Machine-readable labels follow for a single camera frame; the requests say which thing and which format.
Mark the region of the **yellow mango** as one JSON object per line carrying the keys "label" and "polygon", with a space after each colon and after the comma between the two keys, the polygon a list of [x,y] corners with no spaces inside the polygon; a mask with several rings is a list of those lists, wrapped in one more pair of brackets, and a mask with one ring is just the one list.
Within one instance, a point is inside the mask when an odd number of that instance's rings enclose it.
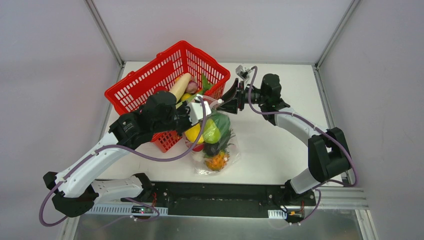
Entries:
{"label": "yellow mango", "polygon": [[188,130],[186,130],[184,132],[184,135],[189,142],[194,143],[197,137],[199,136],[200,131],[201,131],[201,125],[198,123],[192,126],[191,128],[189,128]]}

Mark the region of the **green leafy bok choy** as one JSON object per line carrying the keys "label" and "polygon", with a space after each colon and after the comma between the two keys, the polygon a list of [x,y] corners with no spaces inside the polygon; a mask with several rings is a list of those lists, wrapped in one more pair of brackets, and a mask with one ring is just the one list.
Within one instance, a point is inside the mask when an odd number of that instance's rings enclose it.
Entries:
{"label": "green leafy bok choy", "polygon": [[230,130],[230,118],[226,114],[217,112],[212,116],[212,119],[218,128],[221,137],[223,137]]}

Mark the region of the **green pear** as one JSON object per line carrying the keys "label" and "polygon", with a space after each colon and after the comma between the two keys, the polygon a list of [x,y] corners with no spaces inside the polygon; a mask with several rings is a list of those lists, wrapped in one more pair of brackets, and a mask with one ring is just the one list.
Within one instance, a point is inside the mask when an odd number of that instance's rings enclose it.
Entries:
{"label": "green pear", "polygon": [[221,139],[221,133],[212,119],[206,121],[202,136],[203,141],[209,144],[218,143]]}

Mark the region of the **clear zip top bag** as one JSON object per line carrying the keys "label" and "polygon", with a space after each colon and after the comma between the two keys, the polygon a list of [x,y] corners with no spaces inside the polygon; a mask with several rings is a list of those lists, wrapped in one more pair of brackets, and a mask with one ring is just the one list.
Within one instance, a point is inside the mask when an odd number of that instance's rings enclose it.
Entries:
{"label": "clear zip top bag", "polygon": [[241,159],[238,139],[229,116],[213,103],[202,136],[191,151],[194,170],[199,175],[215,175]]}

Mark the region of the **dark purple round fruit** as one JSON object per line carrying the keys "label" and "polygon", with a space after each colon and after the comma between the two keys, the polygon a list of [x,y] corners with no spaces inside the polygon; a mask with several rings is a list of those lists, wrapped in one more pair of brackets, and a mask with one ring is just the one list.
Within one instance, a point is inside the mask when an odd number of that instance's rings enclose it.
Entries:
{"label": "dark purple round fruit", "polygon": [[216,156],[221,151],[221,145],[219,142],[216,143],[204,143],[203,153],[209,157]]}

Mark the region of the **toy pineapple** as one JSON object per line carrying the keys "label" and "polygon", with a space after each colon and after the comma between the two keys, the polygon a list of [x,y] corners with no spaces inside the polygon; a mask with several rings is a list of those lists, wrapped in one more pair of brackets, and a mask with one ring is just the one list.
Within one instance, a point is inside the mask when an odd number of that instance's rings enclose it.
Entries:
{"label": "toy pineapple", "polygon": [[225,168],[229,160],[230,155],[225,151],[220,151],[217,155],[206,158],[204,164],[209,170],[220,172]]}

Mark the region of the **red plastic shopping basket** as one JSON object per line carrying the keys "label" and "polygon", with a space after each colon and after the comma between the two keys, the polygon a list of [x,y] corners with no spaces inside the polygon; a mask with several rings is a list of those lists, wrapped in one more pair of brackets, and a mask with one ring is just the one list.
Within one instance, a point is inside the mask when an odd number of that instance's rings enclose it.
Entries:
{"label": "red plastic shopping basket", "polygon": [[[219,98],[223,94],[226,81],[230,78],[230,72],[213,57],[187,41],[181,40],[159,53],[155,59],[139,70],[130,72],[106,90],[104,95],[120,117],[143,105],[149,96],[154,95],[156,87],[166,87],[169,92],[178,78],[185,73],[190,73],[191,81],[197,82],[198,91],[188,100],[176,102],[178,106],[184,102],[195,101],[197,96],[201,96],[207,102],[209,97]],[[200,94],[201,74],[204,74],[213,84],[213,87],[204,95]],[[180,140],[183,134],[177,134],[176,131],[157,133],[149,143],[154,143],[162,152],[166,152]]]}

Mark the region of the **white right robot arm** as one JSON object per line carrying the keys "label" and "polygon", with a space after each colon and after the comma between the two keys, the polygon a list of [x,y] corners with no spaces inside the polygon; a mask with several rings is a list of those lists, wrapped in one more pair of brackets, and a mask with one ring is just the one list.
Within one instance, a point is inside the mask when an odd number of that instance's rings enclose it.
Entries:
{"label": "white right robot arm", "polygon": [[237,114],[247,104],[257,104],[259,114],[272,125],[282,128],[307,147],[307,168],[284,184],[284,200],[296,205],[304,193],[352,168],[347,142],[340,128],[322,130],[295,110],[281,97],[277,74],[264,75],[260,88],[236,79],[222,97],[219,110]]}

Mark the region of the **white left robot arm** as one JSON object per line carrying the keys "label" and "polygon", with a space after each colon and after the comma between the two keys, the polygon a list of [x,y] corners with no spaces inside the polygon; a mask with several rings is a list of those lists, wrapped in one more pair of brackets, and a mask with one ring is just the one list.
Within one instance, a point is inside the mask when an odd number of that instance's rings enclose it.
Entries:
{"label": "white left robot arm", "polygon": [[113,122],[99,142],[76,163],[60,172],[47,172],[43,176],[49,189],[46,198],[69,218],[112,200],[149,201],[153,186],[146,174],[115,180],[100,180],[99,176],[127,154],[137,154],[137,148],[150,142],[155,134],[182,134],[196,124],[205,126],[210,113],[208,102],[201,96],[182,105],[177,105],[176,96],[168,91],[149,96],[138,109]]}

